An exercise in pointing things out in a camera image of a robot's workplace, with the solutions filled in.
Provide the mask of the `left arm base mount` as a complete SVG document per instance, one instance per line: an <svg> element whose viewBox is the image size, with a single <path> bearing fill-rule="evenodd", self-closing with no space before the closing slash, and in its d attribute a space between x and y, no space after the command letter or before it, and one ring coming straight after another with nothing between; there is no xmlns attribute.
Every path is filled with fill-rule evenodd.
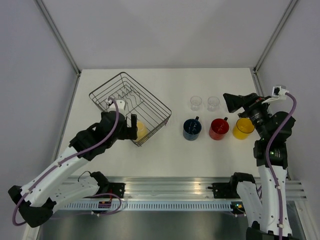
<svg viewBox="0 0 320 240"><path fill-rule="evenodd" d="M94 178L98 185L98 191L93 195L93 198L102 198L102 194L115 194L121 199L125 193L125 183L110 182L100 171L90 173L90 177Z"/></svg>

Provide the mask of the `pale yellow mug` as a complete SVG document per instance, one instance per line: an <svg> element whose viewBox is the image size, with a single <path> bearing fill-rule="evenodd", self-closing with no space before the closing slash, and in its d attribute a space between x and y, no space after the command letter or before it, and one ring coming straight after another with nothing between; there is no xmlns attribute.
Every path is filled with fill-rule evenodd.
<svg viewBox="0 0 320 240"><path fill-rule="evenodd" d="M137 139L135 141L138 142L148 134L148 129L146 125L141 121L137 121L136 125L137 125Z"/></svg>

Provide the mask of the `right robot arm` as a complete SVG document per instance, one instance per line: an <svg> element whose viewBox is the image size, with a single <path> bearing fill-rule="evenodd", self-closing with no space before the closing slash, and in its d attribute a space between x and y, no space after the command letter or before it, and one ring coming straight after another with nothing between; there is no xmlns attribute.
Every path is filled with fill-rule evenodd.
<svg viewBox="0 0 320 240"><path fill-rule="evenodd" d="M292 100L290 112L268 113L271 101L289 97ZM297 100L287 91L262 97L256 93L234 95L224 93L229 113L240 108L240 118L250 120L260 139L255 141L253 155L261 180L261 194L254 177L248 173L236 172L230 177L228 192L239 198L245 209L248 228L247 240L292 240L292 229L288 220L286 202L286 177L288 153L286 140L292 134L295 124L293 113Z"/></svg>

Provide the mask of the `clear glass cup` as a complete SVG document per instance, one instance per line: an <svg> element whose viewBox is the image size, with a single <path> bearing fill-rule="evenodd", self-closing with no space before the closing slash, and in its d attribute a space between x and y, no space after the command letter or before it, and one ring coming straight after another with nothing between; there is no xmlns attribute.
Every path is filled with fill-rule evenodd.
<svg viewBox="0 0 320 240"><path fill-rule="evenodd" d="M194 95L190 98L190 109L192 111L199 111L202 105L202 98L200 96Z"/></svg>
<svg viewBox="0 0 320 240"><path fill-rule="evenodd" d="M207 110L209 112L214 112L220 108L220 100L216 96L210 96L207 99Z"/></svg>

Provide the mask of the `blue mug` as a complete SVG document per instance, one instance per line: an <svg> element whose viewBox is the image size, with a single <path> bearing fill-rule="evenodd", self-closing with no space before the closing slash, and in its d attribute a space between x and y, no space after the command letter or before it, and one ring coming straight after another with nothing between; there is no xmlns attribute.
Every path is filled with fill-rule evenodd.
<svg viewBox="0 0 320 240"><path fill-rule="evenodd" d="M183 137L188 141L195 141L201 131L202 124L199 121L200 117L196 116L195 118L190 118L183 123Z"/></svg>

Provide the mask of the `red mug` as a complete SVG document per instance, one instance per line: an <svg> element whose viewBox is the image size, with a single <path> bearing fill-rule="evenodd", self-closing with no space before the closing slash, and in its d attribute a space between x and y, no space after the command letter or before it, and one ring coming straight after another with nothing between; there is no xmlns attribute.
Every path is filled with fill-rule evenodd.
<svg viewBox="0 0 320 240"><path fill-rule="evenodd" d="M230 129L228 118L214 119L209 128L209 136L216 141L222 140Z"/></svg>

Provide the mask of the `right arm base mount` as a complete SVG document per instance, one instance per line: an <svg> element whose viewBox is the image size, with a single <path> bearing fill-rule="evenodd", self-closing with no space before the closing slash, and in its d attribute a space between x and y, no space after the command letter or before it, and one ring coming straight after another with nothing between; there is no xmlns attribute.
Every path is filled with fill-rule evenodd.
<svg viewBox="0 0 320 240"><path fill-rule="evenodd" d="M228 182L215 182L207 189L212 191L214 199L240 199L237 191Z"/></svg>

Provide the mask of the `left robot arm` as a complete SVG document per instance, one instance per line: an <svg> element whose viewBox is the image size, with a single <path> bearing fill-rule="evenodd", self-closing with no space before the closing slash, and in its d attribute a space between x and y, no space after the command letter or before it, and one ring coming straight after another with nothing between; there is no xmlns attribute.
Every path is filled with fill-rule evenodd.
<svg viewBox="0 0 320 240"><path fill-rule="evenodd" d="M63 188L61 184L117 140L136 140L137 115L132 114L130 121L131 125L127 126L127 118L118 111L102 112L100 122L78 132L58 159L38 177L23 186L12 186L8 194L15 203L13 225L38 227L65 205L82 198L120 200L120 196L110 191L109 180L99 171L91 172L89 177L69 187Z"/></svg>

